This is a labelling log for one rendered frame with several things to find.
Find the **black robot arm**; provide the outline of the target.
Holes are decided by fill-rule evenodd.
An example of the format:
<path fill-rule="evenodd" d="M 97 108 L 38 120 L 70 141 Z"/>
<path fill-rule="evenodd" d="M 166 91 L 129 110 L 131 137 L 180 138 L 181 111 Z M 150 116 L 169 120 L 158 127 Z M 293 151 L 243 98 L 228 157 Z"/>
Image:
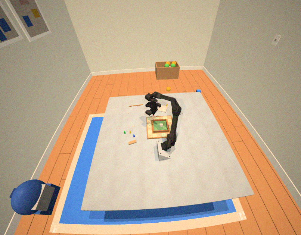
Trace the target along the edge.
<path fill-rule="evenodd" d="M 181 107 L 179 106 L 177 100 L 174 97 L 163 95 L 157 91 L 155 91 L 152 94 L 148 93 L 145 95 L 145 99 L 149 101 L 145 106 L 151 107 L 150 104 L 156 105 L 156 102 L 158 102 L 156 98 L 171 101 L 172 114 L 173 114 L 171 131 L 170 134 L 167 135 L 167 141 L 161 143 L 162 150 L 167 151 L 167 149 L 174 146 L 176 142 L 176 127 L 177 127 L 178 116 L 181 112 Z"/>

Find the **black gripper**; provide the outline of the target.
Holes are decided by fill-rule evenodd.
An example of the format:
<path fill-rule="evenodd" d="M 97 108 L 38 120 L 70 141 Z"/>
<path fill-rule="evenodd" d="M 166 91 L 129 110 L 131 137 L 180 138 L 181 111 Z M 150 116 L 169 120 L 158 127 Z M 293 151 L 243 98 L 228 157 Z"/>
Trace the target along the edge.
<path fill-rule="evenodd" d="M 154 114 L 156 113 L 156 111 L 158 110 L 157 107 L 160 108 L 160 107 L 161 107 L 161 104 L 160 104 L 160 103 L 156 103 L 156 105 L 151 105 L 151 104 L 150 104 L 150 108 L 151 108 L 151 109 L 150 109 L 150 110 L 146 110 L 145 113 L 146 113 L 147 115 L 149 115 L 149 116 L 150 116 L 151 114 L 154 115 Z"/>

